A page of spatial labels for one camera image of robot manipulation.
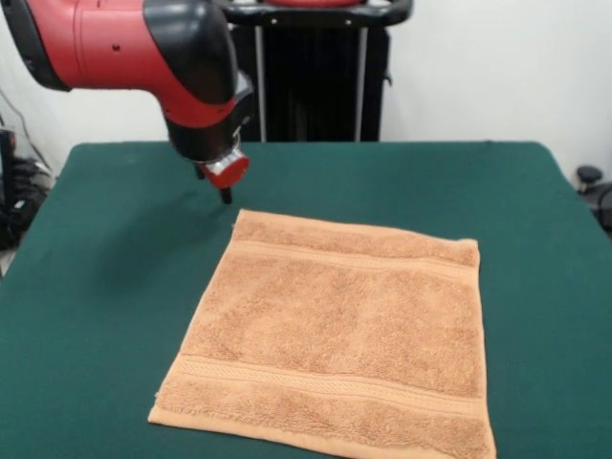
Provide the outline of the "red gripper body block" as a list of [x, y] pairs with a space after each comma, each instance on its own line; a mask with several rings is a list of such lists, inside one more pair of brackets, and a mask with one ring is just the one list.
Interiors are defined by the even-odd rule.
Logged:
[[250, 165], [250, 159], [243, 153], [231, 153], [210, 164], [199, 164], [208, 180], [217, 188], [232, 187], [238, 183]]

